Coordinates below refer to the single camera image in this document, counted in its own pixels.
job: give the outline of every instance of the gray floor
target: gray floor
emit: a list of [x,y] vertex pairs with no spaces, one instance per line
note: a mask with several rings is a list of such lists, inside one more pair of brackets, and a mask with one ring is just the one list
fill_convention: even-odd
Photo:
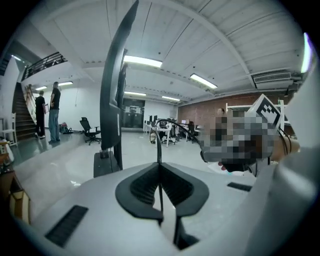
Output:
[[[91,145],[84,143],[83,134],[67,136],[64,143],[45,150],[14,168],[31,199],[31,222],[67,193],[93,179],[94,154],[99,152],[101,145],[97,142]],[[42,149],[37,148],[34,152],[41,152]],[[156,162],[156,145],[151,144],[149,135],[144,133],[123,132],[122,159],[124,169]],[[221,172],[227,175],[217,164],[203,162],[199,146],[190,141],[181,140],[175,145],[169,144],[169,147],[162,144],[162,162],[184,165],[199,172]]]
[[72,139],[71,134],[61,134],[60,142],[49,144],[48,142],[50,141],[50,133],[48,129],[47,134],[48,135],[43,139],[32,137],[18,142],[16,146],[10,147],[14,156],[13,166],[15,167],[22,162],[35,157],[36,155],[39,155]]

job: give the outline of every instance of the white ceiling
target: white ceiling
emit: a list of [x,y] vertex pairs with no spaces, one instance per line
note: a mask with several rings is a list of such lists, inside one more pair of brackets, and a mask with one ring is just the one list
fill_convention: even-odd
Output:
[[[45,0],[29,20],[72,64],[100,81],[109,46],[133,0]],[[162,61],[162,70],[133,65],[128,87],[182,101],[211,95],[193,82],[196,73],[217,93],[255,90],[251,73],[302,63],[303,34],[273,0],[140,0],[128,55]]]

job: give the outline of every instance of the ceiling beam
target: ceiling beam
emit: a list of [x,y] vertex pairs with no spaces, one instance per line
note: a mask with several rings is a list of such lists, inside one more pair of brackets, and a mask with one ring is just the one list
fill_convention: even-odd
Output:
[[[104,68],[104,67],[105,67],[105,63],[104,62],[84,63],[83,66],[82,66],[82,68],[84,70],[86,70],[86,69],[95,69],[95,68]],[[204,93],[207,93],[209,95],[214,95],[214,89],[210,89],[206,85],[203,85],[201,83],[195,82],[195,81],[191,80],[189,77],[183,77],[183,76],[180,76],[178,74],[173,74],[171,72],[167,72],[166,70],[161,70],[160,68],[150,67],[150,66],[141,65],[141,64],[129,63],[128,67],[131,70],[146,71],[146,72],[150,72],[150,73],[153,73],[153,74],[165,76],[167,78],[179,80],[181,82],[187,83],[187,84],[189,84],[191,86],[194,86],[194,87],[197,87],[197,88],[203,90]]]
[[213,23],[208,21],[205,17],[203,17],[198,12],[190,9],[189,7],[179,3],[175,2],[173,0],[151,0],[153,3],[157,3],[162,6],[169,7],[173,10],[176,10],[180,13],[183,13],[184,15],[194,19],[195,21],[199,22],[201,25],[203,25],[205,28],[207,28],[210,32],[212,32],[217,38],[221,40],[221,42],[227,47],[227,49],[233,54],[233,56],[237,59],[237,61],[240,63],[241,67],[243,68],[246,76],[250,80],[251,85],[255,88],[255,83],[250,75],[249,69],[244,61],[244,59],[241,57],[240,53],[237,51],[235,46],[231,43],[231,41],[227,38],[227,36],[222,33],[217,26],[215,26]]

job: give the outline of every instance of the glass door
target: glass door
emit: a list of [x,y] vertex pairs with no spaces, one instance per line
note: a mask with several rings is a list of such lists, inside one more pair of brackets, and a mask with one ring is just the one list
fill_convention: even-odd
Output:
[[122,127],[143,128],[145,101],[124,98],[122,104]]

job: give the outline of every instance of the brick wall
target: brick wall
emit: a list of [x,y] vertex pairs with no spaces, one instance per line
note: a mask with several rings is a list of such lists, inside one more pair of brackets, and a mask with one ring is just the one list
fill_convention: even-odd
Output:
[[[228,106],[252,105],[261,94],[261,92],[240,94],[180,106],[178,108],[178,122],[189,119],[190,121],[194,121],[196,125],[203,125],[211,117],[216,116],[218,109],[223,108],[226,110],[226,103],[228,103]],[[278,104],[279,98],[280,100],[284,100],[284,104],[286,105],[292,98],[291,93],[289,93],[288,97],[284,97],[283,91],[264,92],[263,94],[266,95],[273,104]]]

